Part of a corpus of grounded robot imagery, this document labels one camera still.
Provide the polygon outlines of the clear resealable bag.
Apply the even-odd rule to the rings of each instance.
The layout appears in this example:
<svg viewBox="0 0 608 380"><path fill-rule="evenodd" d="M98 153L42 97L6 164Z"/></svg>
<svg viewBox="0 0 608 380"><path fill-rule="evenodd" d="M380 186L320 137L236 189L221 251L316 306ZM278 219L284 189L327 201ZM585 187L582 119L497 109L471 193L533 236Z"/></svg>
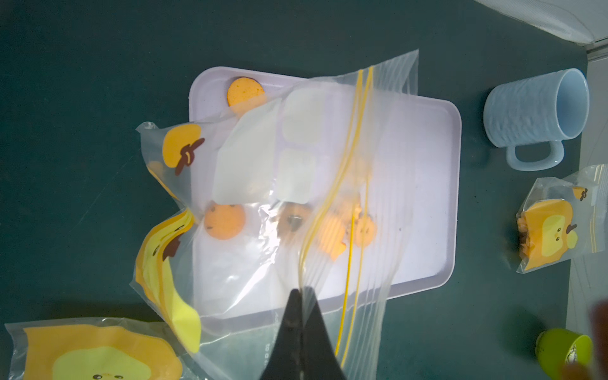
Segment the clear resealable bag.
<svg viewBox="0 0 608 380"><path fill-rule="evenodd" d="M520 274L607 250L607 165L538 178L519 209Z"/></svg>

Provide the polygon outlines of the resealable bag table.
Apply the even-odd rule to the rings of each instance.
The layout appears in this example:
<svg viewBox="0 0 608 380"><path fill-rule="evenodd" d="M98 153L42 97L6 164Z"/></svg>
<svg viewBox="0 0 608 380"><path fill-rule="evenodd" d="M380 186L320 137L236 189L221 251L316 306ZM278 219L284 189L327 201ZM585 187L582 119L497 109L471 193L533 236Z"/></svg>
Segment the resealable bag table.
<svg viewBox="0 0 608 380"><path fill-rule="evenodd" d="M134 285L197 369L258 379L273 356L377 376L413 227L418 51L304 79L206 117L138 127L179 210L145 237Z"/></svg>

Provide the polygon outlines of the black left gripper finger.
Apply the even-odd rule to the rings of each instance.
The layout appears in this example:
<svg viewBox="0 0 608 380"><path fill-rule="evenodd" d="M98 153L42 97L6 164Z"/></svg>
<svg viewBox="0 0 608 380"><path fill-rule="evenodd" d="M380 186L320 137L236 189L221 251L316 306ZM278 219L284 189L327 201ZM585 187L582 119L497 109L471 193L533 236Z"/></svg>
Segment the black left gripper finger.
<svg viewBox="0 0 608 380"><path fill-rule="evenodd" d="M262 379L345 379L313 288L290 292Z"/></svg>

